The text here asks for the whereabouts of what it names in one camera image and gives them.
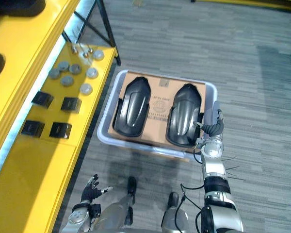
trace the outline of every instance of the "wire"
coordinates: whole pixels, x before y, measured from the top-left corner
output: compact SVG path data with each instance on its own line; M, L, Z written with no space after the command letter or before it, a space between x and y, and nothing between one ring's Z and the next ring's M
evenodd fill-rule
M202 211L199 211L198 214L195 217L195 227L196 227L197 233L200 233L199 232L199 228L198 228L198 224L197 224L197 219L198 219L198 217L200 216L201 213L202 213Z
M177 225L177 215L178 215L178 211L179 211L181 205L184 203L185 199L189 200L189 201L190 201L194 206L196 206L196 207L200 210L199 214L200 214L201 211L202 211L202 209L201 209L198 205L196 205L196 204L195 204L191 199L189 199L189 198L186 196L186 194L185 194L185 192L184 192L183 189L188 189L188 190L197 190L197 189L201 189L201 188L203 188L204 185L202 185L202 186L200 186L200 187L197 187L197 188L188 188L188 187L184 186L183 184L180 184L180 187L181 187L181 190L182 190L183 196L182 196L182 199L181 199L181 203L180 203L180 205L179 205L178 208L176 209L176 213L175 213L175 226L176 226L177 230L180 231L180 233L182 233L182 231L180 230L180 228L179 228L178 225Z
M183 195L185 196L185 198L186 198L187 200L189 200L189 202L192 203L194 206L196 206L198 209L202 210L198 205L196 205L196 204L195 204L191 199L188 198L188 196L185 194L185 192L184 192L183 189L185 188L185 189L189 189L189 190L197 190L197 189L201 189L201 188L203 188L204 185L202 185L202 186L200 186L200 187L198 187L198 188L187 188L187 187L185 187L183 184L180 184L180 187L181 187L182 193L183 193Z
M175 213L175 226L176 226L177 230L180 231L180 233L182 233L182 231L180 230L180 228L179 228L178 225L177 225L177 215L178 215L178 211L179 211L181 205L184 203L184 201L185 201L185 195L183 195L183 197L182 197L182 199L181 199L181 203L180 203L180 205L178 206L178 208L176 209L176 213Z
M232 157L232 158L223 159L222 161L232 160L232 159L236 159L236 158L237 158L237 156L234 156L234 157Z
M232 174L232 173L230 173L230 172L226 172L227 174L229 174L229 175L231 175L231 176L236 176L236 175L234 175L234 174Z
M226 170L232 170L232 169L235 169L235 168L239 168L239 166L230 167L230 168L227 168Z
M196 159L195 149L196 149L196 146L195 146L194 149L193 149L193 156L194 156L194 159L195 159L196 162L198 162L199 164L203 164L203 163L201 163L200 161L198 161L198 160Z
M198 190L198 189L203 188L203 187L204 187L204 184L203 184L202 186L198 187L198 188L188 188L188 187L185 187L183 184L180 184L180 186L181 186L182 188L185 188L185 189L188 189L188 190Z
M232 176L228 176L228 178L236 179L236 180L241 180L241 181L246 181L246 179L236 178L236 177L232 177Z

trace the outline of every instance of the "gray plastic tray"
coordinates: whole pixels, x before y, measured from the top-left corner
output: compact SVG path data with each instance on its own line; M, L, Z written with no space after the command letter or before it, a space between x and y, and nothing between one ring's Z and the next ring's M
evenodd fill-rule
M104 110L102 119L98 127L97 135L98 135L99 140L103 143L118 146L118 147L125 147L125 148L133 149L133 150L142 150L142 151L146 151L150 153L157 153L157 154L161 154L161 155L169 156L169 157L192 159L193 157L192 154L188 152L161 148L161 147L154 147L154 146L149 146L149 145L136 143L136 142L128 142L125 140L114 138L110 134L108 134L108 129L112 121L113 113L115 112L115 109L117 107L117 101L120 96L122 85L123 85L127 72L128 70L122 70L121 72L118 73L118 75L115 78L111 94L109 96L106 108ZM219 102L217 101L217 88L213 84L209 82L203 82L203 81L198 81L198 80L193 80L193 79L176 78L176 77L170 77L170 76L164 76L164 77L178 79L178 80L185 80L188 82L204 83L206 85L204 124L217 123L217 116L218 116L217 109L219 108Z

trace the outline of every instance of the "yellow table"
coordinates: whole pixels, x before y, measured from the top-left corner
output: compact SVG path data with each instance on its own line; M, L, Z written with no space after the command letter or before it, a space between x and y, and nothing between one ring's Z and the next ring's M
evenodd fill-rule
M47 0L36 17L0 17L0 148L79 0Z
M18 134L0 172L0 233L50 233L56 220L71 173L94 115L101 91L108 76L116 48L91 46L101 49L104 59L84 59L72 54L71 45L65 44L55 67L61 61L81 65L82 72L72 75L72 86L64 87L60 78L47 78L41 91L54 99L49 108L33 105L26 120L45 123L39 138ZM90 79L85 72L90 67L98 70L98 77ZM86 96L79 92L83 83L89 83L93 92ZM64 97L81 99L79 113L61 110ZM49 137L53 122L72 125L68 139Z
M213 1L221 3L252 5L261 7L271 7L291 11L291 0L197 0L197 1Z

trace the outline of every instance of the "black metal frame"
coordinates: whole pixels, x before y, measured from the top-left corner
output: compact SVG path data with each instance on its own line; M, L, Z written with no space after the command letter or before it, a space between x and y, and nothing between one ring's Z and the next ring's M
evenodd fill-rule
M97 6L99 8L99 12L100 12L100 15L101 15L103 24L105 26L105 29L107 31L107 34L108 34L108 38L109 39L107 39L100 31L97 30L97 28L95 28L89 22L89 18L91 16L92 12L93 12L93 9L94 9L96 3L97 3ZM86 16L86 18L84 18L83 16L81 16L76 11L74 11L74 14L83 22L83 25L82 25L82 27L80 29L80 32L78 34L78 37L77 37L77 43L78 43L78 41L80 40L80 38L81 38L81 36L83 34L83 31L84 31L85 26L89 27L97 35L99 35L101 39L103 39L105 42L107 42L111 47L115 47L116 48L116 50L117 50L116 63L120 66L121 65L120 54L119 54L119 51L117 49L117 46L116 46L116 43L115 43L115 39L113 37L112 29L111 29L111 26L110 26L110 23L109 23L108 15L107 15L106 8L105 8L105 5L103 3L103 0L94 0L93 5L92 5L91 9L89 10L89 13ZM65 41L71 42L70 38L68 37L68 35L66 34L65 31L63 31L62 36L64 37Z

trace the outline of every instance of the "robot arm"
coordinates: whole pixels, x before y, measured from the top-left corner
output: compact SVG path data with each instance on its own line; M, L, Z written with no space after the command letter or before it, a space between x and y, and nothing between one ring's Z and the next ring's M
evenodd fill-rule
M207 139L198 138L196 144L201 148L205 206L201 211L202 233L243 232L243 223L231 195L226 170L222 163L223 152L223 115L218 110L215 125L196 123L209 135Z
M102 194L112 190L112 187L97 189L98 175L92 176L87 182L81 196L81 202L72 208L67 225L62 233L84 233L91 229L92 220L100 216L100 204L92 204L92 201Z

